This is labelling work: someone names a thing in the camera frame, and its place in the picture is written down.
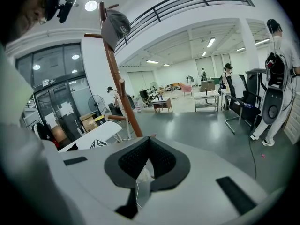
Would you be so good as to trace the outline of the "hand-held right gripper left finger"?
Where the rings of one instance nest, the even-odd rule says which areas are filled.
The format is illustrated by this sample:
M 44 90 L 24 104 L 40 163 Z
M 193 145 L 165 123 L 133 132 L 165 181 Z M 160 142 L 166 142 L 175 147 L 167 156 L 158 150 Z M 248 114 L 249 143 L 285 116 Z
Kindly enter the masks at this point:
M 139 141 L 141 138 L 57 154 L 57 184 L 75 203 L 85 225 L 150 224 L 149 211 L 142 210 L 133 219 L 116 212 L 125 207 L 134 191 L 116 186 L 105 172 L 105 160 L 111 154 Z

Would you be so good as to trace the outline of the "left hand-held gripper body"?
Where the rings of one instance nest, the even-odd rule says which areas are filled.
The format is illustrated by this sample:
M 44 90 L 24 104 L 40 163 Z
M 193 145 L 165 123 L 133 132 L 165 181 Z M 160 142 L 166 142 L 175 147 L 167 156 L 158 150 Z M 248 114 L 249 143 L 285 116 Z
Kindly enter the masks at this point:
M 105 146 L 107 146 L 106 142 L 103 142 L 101 140 L 95 139 L 95 140 L 93 140 L 93 142 L 92 142 L 92 144 L 90 146 L 90 149 L 100 148 L 100 147 L 105 147 Z

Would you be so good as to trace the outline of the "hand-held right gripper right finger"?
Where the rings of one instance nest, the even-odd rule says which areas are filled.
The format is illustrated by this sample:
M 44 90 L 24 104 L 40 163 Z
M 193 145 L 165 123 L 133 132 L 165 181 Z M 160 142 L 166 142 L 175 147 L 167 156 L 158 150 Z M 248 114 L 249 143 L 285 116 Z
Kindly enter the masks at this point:
M 152 193 L 140 212 L 145 225 L 254 225 L 278 201 L 281 187 L 268 194 L 248 174 L 217 154 L 160 138 L 190 160 L 188 176 L 175 188 Z M 229 176 L 256 206 L 240 215 L 216 180 Z

